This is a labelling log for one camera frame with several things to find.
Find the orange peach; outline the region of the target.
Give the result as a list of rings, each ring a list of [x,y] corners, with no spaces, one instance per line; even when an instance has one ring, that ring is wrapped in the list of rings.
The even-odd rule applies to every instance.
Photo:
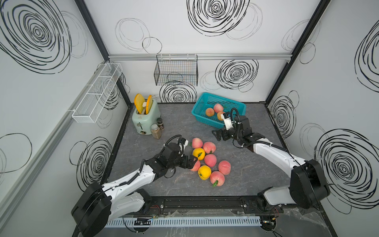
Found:
[[[212,117],[212,116],[215,115],[215,111],[214,111],[213,108],[207,108],[207,109],[205,110],[205,114],[206,114],[208,117]]]
[[[225,112],[224,111],[220,111],[217,113],[217,119],[220,120],[220,121],[223,121],[224,120],[224,117],[223,117],[223,114]]]

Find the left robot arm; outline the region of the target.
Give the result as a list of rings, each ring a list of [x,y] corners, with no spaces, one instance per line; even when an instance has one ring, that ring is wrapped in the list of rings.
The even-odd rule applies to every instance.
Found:
[[[143,186],[165,176],[170,169],[192,169],[198,158],[185,155],[185,145],[170,143],[154,157],[142,160],[139,169],[110,183],[90,184],[71,211],[74,236],[97,235],[109,221],[139,211],[148,212],[152,198]]]

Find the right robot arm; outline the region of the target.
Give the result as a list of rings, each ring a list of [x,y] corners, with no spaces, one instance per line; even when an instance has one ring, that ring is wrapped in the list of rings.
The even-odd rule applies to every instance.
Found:
[[[237,148],[247,148],[262,156],[283,172],[290,183],[282,187],[270,187],[258,193],[257,205],[267,211],[281,204],[297,205],[309,209],[330,195],[330,189],[321,165],[292,155],[287,149],[274,145],[260,133],[253,132],[246,116],[221,115],[224,127],[212,133],[217,140],[231,139]]]

